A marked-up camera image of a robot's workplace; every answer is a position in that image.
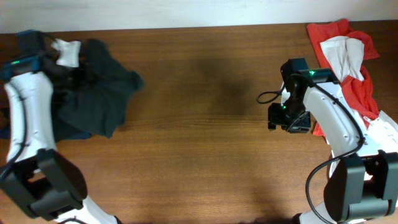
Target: red cloth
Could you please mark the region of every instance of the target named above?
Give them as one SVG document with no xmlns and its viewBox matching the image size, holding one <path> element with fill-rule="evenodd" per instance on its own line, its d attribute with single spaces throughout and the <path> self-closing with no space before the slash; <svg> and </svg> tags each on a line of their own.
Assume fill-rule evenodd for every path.
<svg viewBox="0 0 398 224">
<path fill-rule="evenodd" d="M 307 26 L 307 31 L 321 68 L 331 67 L 328 60 L 323 55 L 320 43 L 339 35 L 361 40 L 364 44 L 364 60 L 379 57 L 379 54 L 373 47 L 372 38 L 364 32 L 354 31 L 349 26 L 347 19 L 324 25 L 309 24 Z M 373 83 L 371 77 L 364 66 L 361 66 L 361 74 L 364 81 L 359 81 L 348 76 L 341 83 L 341 88 L 343 89 L 343 94 L 349 107 L 357 110 L 362 116 L 376 119 L 379 117 L 379 109 L 372 97 Z M 313 134 L 317 136 L 325 136 L 319 124 L 315 126 Z"/>
</svg>

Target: white towel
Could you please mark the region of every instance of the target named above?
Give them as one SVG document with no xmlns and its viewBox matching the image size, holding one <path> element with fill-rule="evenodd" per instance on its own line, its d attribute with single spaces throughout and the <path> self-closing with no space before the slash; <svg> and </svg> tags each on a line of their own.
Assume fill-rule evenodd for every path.
<svg viewBox="0 0 398 224">
<path fill-rule="evenodd" d="M 348 75 L 363 81 L 360 72 L 364 56 L 364 44 L 354 38 L 337 36 L 321 44 L 321 49 L 337 79 L 343 81 Z"/>
</svg>

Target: red fabric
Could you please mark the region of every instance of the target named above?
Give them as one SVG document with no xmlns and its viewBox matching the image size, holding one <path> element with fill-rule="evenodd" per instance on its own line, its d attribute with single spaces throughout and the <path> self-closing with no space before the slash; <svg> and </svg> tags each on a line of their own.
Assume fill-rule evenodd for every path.
<svg viewBox="0 0 398 224">
<path fill-rule="evenodd" d="M 342 19 L 340 21 L 324 25 L 309 24 L 307 26 L 307 31 L 319 64 L 322 68 L 331 67 L 328 63 L 328 60 L 323 55 L 320 43 L 338 35 L 344 35 L 350 38 L 361 40 L 365 45 L 364 60 L 379 57 L 379 54 L 373 47 L 372 38 L 364 32 L 354 31 L 349 26 L 347 19 Z M 364 78 L 364 81 L 361 82 L 351 76 L 348 76 L 341 83 L 341 88 L 343 89 L 343 94 L 349 107 L 357 110 L 362 116 L 367 116 L 370 119 L 376 119 L 379 117 L 379 109 L 372 97 L 372 79 L 364 66 L 361 66 L 361 74 Z M 319 124 L 315 126 L 313 134 L 317 136 L 325 136 Z"/>
</svg>

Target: robotic arm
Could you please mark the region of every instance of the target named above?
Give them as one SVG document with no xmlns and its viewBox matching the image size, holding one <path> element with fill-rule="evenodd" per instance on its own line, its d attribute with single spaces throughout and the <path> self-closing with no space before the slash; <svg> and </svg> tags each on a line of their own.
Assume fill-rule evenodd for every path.
<svg viewBox="0 0 398 224">
<path fill-rule="evenodd" d="M 282 104 L 269 107 L 269 129 L 277 125 L 290 133 L 310 129 L 311 112 L 332 149 L 334 159 L 313 170 L 306 194 L 311 211 L 294 218 L 299 224 L 359 223 L 392 215 L 398 198 L 398 148 L 376 142 L 355 118 L 341 87 L 329 69 L 309 70 L 303 58 L 290 59 L 282 68 Z M 322 167 L 330 166 L 324 202 L 312 205 L 309 184 Z"/>
<path fill-rule="evenodd" d="M 3 67 L 11 110 L 11 145 L 0 171 L 0 188 L 30 218 L 60 223 L 121 224 L 88 196 L 80 170 L 57 152 L 53 138 L 51 78 L 69 68 L 47 54 L 44 35 L 17 35 L 22 57 Z M 61 54 L 65 61 L 70 55 Z"/>
</svg>

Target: black fabric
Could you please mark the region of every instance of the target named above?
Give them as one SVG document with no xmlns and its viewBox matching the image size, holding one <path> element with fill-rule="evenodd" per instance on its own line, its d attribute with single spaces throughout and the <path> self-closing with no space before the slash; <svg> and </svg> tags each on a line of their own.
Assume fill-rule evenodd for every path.
<svg viewBox="0 0 398 224">
<path fill-rule="evenodd" d="M 88 41 L 85 57 L 96 81 L 89 88 L 65 97 L 65 102 L 57 110 L 61 121 L 54 124 L 57 140 L 77 131 L 110 138 L 124 122 L 130 97 L 144 86 L 141 77 L 113 59 L 106 45 L 99 40 Z"/>
</svg>

